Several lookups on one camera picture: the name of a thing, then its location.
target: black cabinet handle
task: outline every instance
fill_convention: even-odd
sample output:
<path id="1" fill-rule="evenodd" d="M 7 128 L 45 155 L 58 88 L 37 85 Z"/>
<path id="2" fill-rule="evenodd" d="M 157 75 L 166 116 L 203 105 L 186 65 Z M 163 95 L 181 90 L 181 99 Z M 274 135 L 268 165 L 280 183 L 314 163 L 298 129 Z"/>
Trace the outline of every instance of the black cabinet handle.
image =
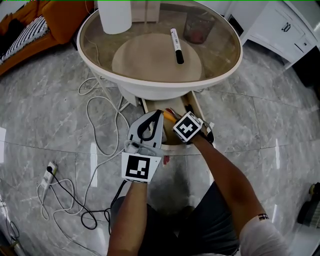
<path id="1" fill-rule="evenodd" d="M 291 29 L 291 24 L 289 24 L 289 27 L 287 29 L 284 29 L 283 32 L 288 32 L 289 29 Z"/>
<path id="2" fill-rule="evenodd" d="M 288 26 L 289 26 L 289 23 L 287 22 L 287 23 L 284 25 L 284 27 L 281 28 L 281 30 L 282 30 L 282 31 L 285 31 Z"/>

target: oval glass tabletop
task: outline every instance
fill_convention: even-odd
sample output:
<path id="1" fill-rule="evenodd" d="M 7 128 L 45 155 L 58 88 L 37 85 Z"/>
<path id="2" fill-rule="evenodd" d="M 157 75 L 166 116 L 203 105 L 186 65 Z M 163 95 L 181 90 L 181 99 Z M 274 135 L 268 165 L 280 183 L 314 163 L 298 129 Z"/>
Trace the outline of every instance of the oval glass tabletop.
<path id="1" fill-rule="evenodd" d="M 119 34 L 106 34 L 95 12 L 80 31 L 84 55 L 108 72 L 163 83 L 216 78 L 238 62 L 239 39 L 213 10 L 194 1 L 145 3 L 131 2 L 131 28 Z M 171 28 L 177 31 L 183 64 L 177 63 Z"/>

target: open drawer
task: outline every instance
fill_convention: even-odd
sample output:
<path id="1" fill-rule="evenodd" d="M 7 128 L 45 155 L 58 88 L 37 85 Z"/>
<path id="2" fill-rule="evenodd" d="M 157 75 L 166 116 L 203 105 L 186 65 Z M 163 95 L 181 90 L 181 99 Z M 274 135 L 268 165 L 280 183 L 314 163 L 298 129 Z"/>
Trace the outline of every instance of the open drawer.
<path id="1" fill-rule="evenodd" d="M 173 99 L 166 99 L 166 100 L 147 100 L 142 99 L 142 104 L 144 111 L 146 113 L 154 110 L 165 110 L 166 108 L 173 108 L 179 115 L 183 116 L 187 111 L 186 107 L 188 105 L 191 105 L 193 108 L 194 114 L 201 118 L 202 120 L 205 120 L 204 114 L 200 108 L 200 105 L 198 103 L 198 100 L 196 98 L 196 95 L 193 91 L 188 92 L 187 94 L 173 98 Z M 194 147 L 193 144 L 191 145 L 185 145 L 178 137 L 177 135 L 172 131 L 174 127 L 174 123 L 164 119 L 163 122 L 163 130 L 165 133 L 166 141 L 162 141 L 161 149 L 162 150 L 169 150 L 169 151 L 176 151 L 176 150 L 183 150 L 186 147 Z M 207 134 L 206 129 L 203 127 L 202 131 Z"/>

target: white t-shirt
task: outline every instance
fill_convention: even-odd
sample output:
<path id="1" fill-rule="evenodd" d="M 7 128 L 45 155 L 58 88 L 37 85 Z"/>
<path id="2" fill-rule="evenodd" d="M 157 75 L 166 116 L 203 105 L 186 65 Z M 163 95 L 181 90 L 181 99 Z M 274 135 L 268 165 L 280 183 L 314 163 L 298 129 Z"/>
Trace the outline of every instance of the white t-shirt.
<path id="1" fill-rule="evenodd" d="M 241 256 L 288 256 L 284 237 L 266 214 L 256 216 L 240 232 Z"/>

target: black and white pillow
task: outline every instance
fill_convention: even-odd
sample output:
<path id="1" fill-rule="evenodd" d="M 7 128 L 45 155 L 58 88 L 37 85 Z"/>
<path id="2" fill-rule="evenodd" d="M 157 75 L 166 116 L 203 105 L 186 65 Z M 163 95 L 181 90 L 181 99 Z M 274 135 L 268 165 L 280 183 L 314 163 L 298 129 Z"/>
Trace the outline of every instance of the black and white pillow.
<path id="1" fill-rule="evenodd" d="M 0 59 L 0 64 L 9 59 L 12 55 L 20 51 L 27 44 L 43 37 L 49 31 L 47 22 L 43 16 L 40 16 L 28 24 L 19 37 L 14 41 L 8 51 Z"/>

